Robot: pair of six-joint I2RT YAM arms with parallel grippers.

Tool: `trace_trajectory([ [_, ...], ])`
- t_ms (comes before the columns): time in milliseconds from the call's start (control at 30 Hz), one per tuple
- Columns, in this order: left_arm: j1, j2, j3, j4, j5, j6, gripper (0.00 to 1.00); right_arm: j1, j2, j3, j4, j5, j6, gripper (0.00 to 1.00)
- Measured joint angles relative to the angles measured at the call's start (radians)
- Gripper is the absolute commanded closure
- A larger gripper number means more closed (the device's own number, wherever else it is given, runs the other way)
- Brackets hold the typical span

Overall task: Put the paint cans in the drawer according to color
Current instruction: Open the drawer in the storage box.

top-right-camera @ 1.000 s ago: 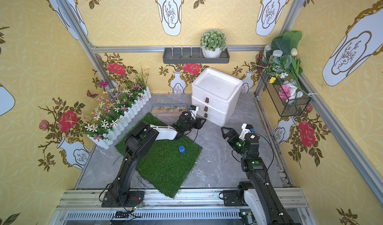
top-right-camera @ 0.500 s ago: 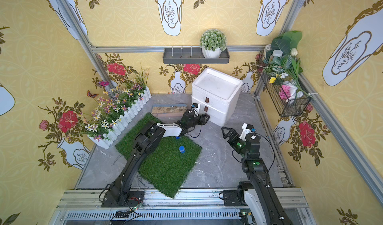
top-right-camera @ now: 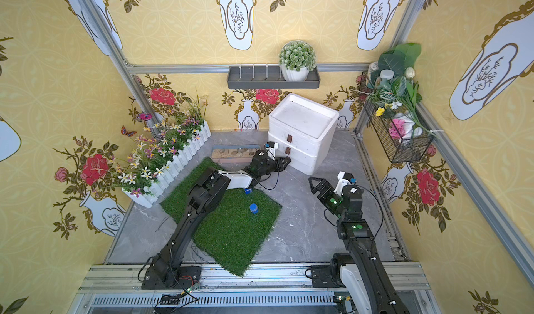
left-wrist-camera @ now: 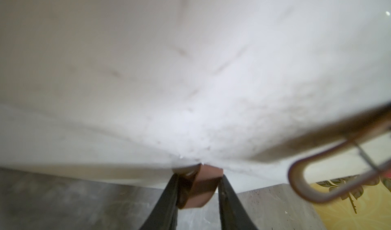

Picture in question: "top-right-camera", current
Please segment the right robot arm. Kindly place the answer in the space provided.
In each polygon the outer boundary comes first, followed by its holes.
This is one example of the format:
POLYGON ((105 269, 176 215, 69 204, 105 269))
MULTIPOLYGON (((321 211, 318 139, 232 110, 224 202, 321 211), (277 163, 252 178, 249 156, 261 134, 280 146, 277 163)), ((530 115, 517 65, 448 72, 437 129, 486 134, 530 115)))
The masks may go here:
POLYGON ((309 177, 310 190, 338 217, 337 234, 347 254, 332 258, 331 277, 347 288, 359 313, 408 313, 378 255, 375 236, 363 218, 364 188, 342 173, 337 187, 309 177))

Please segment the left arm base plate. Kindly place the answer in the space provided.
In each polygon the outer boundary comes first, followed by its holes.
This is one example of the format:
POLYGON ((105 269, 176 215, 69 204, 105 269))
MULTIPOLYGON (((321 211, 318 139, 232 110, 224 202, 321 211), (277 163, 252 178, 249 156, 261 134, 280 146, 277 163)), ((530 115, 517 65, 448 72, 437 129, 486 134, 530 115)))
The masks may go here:
POLYGON ((190 288, 200 280, 202 267, 199 265, 186 265, 170 271, 163 272, 155 267, 147 270, 142 290, 182 290, 190 288))

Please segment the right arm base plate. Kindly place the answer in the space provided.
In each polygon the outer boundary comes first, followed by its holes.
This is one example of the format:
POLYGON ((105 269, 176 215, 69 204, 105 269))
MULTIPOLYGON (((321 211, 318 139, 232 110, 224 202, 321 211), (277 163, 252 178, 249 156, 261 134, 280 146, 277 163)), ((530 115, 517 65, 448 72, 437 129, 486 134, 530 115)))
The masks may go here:
POLYGON ((345 288, 339 272, 330 265, 313 265, 307 268, 305 276, 311 279, 313 288, 345 288))

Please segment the white three-drawer cabinet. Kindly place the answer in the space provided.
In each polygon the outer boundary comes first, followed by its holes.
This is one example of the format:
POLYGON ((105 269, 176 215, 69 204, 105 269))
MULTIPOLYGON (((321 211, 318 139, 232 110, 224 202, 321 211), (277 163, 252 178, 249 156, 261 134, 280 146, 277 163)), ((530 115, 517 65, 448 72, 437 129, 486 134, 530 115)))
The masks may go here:
POLYGON ((328 155, 338 118, 332 108, 289 94, 268 116, 268 140, 278 144, 276 156, 311 176, 328 155))

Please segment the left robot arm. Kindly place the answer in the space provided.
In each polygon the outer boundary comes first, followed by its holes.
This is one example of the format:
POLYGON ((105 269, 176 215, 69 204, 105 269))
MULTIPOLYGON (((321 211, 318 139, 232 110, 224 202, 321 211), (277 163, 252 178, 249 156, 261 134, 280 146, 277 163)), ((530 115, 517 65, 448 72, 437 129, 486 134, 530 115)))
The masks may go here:
POLYGON ((255 152, 252 162, 236 172, 207 168, 189 190, 186 208, 177 228, 164 248, 146 261, 147 272, 140 279, 143 290, 179 289, 187 276, 200 268, 181 270, 186 249, 201 222, 220 204, 227 190, 252 189, 261 178, 273 172, 283 172, 291 163, 289 156, 275 157, 274 149, 255 152))

